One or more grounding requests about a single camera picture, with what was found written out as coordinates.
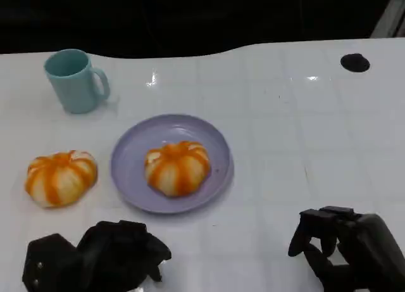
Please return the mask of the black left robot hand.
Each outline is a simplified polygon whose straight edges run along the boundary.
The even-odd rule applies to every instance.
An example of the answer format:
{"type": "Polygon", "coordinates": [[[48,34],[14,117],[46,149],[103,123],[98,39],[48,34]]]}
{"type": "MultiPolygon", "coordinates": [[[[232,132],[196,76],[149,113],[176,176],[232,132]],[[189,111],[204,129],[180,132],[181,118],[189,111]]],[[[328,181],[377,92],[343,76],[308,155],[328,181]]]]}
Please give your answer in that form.
{"type": "Polygon", "coordinates": [[[78,243],[83,255],[84,291],[130,291],[147,277],[161,282],[159,265],[171,251],[140,222],[100,221],[78,243]]]}

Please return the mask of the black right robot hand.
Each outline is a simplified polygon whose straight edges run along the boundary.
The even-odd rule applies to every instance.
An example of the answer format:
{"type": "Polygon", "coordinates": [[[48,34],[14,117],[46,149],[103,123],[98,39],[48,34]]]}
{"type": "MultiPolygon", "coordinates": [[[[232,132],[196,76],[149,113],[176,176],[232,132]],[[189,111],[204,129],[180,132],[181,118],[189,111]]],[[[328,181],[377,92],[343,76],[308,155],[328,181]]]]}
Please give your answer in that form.
{"type": "Polygon", "coordinates": [[[375,213],[340,206],[301,211],[288,255],[300,253],[325,291],[404,291],[404,255],[375,213]]]}

